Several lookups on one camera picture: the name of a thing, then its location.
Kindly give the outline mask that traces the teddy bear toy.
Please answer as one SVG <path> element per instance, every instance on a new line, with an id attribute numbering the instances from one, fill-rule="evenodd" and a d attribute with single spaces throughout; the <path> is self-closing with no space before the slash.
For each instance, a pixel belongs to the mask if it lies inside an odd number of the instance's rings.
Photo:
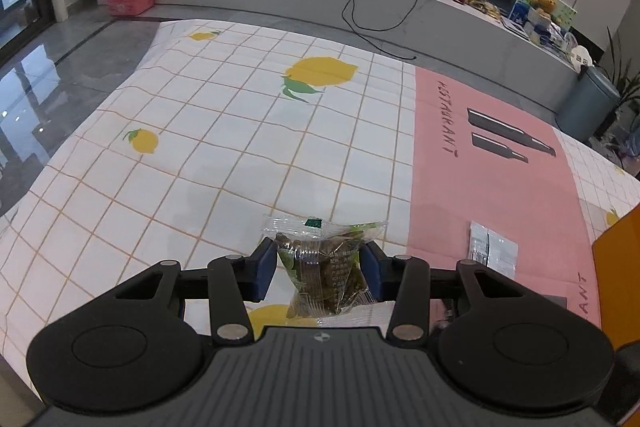
<path id="1" fill-rule="evenodd" d="M 530 0 L 530 3 L 538 10 L 552 14 L 556 8 L 556 0 Z"/>

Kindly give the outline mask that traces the white grey sachet packet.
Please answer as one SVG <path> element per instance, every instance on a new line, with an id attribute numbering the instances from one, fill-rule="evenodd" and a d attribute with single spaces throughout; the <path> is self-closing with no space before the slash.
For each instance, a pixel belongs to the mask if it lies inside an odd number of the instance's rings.
<path id="1" fill-rule="evenodd" d="M 468 258 L 514 280 L 518 263 L 518 244 L 484 225 L 472 222 Z"/>

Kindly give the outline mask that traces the potted long-leaf plant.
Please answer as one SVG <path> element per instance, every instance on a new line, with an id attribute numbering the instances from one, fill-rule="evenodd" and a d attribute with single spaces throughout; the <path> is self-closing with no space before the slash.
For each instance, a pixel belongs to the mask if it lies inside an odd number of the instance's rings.
<path id="1" fill-rule="evenodd" d="M 639 71 L 634 70 L 634 66 L 639 65 L 639 62 L 634 61 L 631 56 L 624 57 L 622 39 L 619 35 L 613 36 L 610 28 L 606 28 L 606 32 L 608 33 L 608 52 L 610 52 L 611 61 L 608 64 L 600 62 L 597 69 L 608 78 L 620 96 L 620 101 L 608 112 L 598 127 L 594 135 L 597 139 L 602 139 L 605 132 L 611 128 L 621 108 L 631 102 L 639 101 Z"/>

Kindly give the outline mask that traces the lemon grid tablecloth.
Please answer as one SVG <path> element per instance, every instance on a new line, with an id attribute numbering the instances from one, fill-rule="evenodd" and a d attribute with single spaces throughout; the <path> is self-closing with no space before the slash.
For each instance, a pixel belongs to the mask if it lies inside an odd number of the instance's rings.
<path id="1" fill-rule="evenodd" d="M 269 216 L 384 221 L 380 246 L 409 254 L 422 67 L 219 20 L 151 37 L 115 22 L 82 52 L 79 72 L 37 46 L 1 75 L 1 353 L 21 378 L 44 326 L 160 260 L 247 255 Z M 475 109 L 469 122 L 491 152 L 506 149 L 490 134 L 552 152 Z M 555 133 L 592 246 L 639 184 Z"/>

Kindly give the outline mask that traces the grey tv console bench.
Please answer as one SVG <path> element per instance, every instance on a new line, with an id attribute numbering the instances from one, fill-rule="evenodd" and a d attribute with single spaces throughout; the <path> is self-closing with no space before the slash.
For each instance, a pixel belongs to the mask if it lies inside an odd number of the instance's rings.
<path id="1" fill-rule="evenodd" d="M 292 18 L 378 40 L 397 55 L 421 53 L 509 88 L 550 110 L 577 83 L 574 68 L 506 29 L 503 23 L 452 0 L 156 0 Z"/>

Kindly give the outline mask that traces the green brown snack packet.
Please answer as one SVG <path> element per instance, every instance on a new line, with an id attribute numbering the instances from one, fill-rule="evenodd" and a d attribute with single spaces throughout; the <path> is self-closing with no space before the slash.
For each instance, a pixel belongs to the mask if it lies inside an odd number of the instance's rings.
<path id="1" fill-rule="evenodd" d="M 320 218 L 267 218 L 265 236 L 295 288 L 286 316 L 324 319 L 373 303 L 359 254 L 385 229 L 384 221 L 337 225 Z"/>

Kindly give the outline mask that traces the orange white storage box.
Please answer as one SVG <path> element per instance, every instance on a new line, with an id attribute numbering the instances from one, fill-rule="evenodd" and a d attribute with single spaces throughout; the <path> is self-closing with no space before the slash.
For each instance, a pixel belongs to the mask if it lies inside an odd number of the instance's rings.
<path id="1" fill-rule="evenodd" d="M 592 245 L 601 329 L 615 349 L 640 336 L 640 227 L 638 206 Z"/>

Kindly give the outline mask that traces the pink restaurant placemat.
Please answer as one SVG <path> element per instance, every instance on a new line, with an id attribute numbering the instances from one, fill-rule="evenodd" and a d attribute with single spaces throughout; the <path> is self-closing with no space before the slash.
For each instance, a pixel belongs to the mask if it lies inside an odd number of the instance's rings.
<path id="1" fill-rule="evenodd" d="M 517 127 L 552 147 L 533 150 L 502 136 L 480 144 L 470 110 Z M 407 251 L 437 268 L 468 254 L 477 222 L 518 245 L 518 283 L 567 300 L 593 324 L 600 306 L 591 243 L 573 173 L 555 130 L 496 98 L 444 75 L 416 70 L 412 193 Z"/>

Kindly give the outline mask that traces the grey pedal trash bin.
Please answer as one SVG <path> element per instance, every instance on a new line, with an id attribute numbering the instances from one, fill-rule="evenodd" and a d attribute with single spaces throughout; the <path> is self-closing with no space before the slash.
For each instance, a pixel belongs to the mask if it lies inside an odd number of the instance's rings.
<path id="1" fill-rule="evenodd" d="M 605 73 L 590 66 L 562 103 L 555 116 L 556 127 L 575 140 L 586 142 L 619 101 L 620 94 Z"/>

